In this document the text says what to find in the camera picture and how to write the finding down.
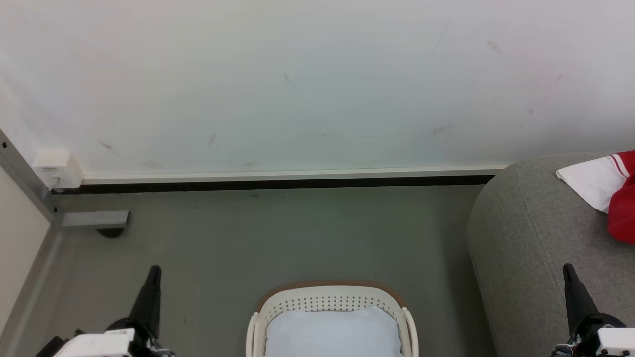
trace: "black wheel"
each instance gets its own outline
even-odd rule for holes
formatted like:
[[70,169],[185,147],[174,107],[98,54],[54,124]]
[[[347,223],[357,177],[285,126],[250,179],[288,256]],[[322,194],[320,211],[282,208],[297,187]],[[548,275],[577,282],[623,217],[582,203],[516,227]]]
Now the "black wheel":
[[121,235],[121,233],[123,233],[123,227],[122,228],[97,228],[96,231],[106,238],[118,238]]

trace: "white electrical box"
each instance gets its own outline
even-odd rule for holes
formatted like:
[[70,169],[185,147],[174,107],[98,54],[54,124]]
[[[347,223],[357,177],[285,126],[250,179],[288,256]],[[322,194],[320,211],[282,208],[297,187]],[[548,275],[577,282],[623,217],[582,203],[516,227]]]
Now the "white electrical box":
[[31,164],[49,189],[75,189],[84,180],[84,172],[70,151],[40,151]]

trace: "white plastic basket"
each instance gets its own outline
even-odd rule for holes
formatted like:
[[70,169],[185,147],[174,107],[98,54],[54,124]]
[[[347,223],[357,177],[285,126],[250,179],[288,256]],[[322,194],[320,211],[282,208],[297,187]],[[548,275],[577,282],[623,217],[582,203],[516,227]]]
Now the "white plastic basket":
[[418,357],[412,315],[391,288],[372,281],[319,280],[279,286],[267,293],[249,321],[246,357],[264,357],[269,323],[285,311],[356,311],[379,307],[397,321],[401,354]]

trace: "gray floor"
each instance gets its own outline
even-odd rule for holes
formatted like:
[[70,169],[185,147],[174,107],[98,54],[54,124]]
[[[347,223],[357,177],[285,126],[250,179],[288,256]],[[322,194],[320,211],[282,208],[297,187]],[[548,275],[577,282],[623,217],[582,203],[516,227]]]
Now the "gray floor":
[[65,234],[20,354],[53,335],[103,332],[163,268],[160,340],[184,356],[243,356],[249,317],[276,285],[386,283],[422,356],[495,356],[464,242],[480,186],[68,196],[70,210],[129,209],[118,239]]

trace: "gray sofa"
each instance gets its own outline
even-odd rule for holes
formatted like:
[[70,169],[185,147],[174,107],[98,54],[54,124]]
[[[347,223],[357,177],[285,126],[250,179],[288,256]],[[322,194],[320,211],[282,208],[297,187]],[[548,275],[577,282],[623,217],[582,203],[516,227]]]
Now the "gray sofa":
[[522,161],[478,197],[468,247],[498,357],[546,357],[566,342],[565,263],[573,264],[600,312],[635,327],[635,246],[612,238],[606,214],[555,174],[604,155]]

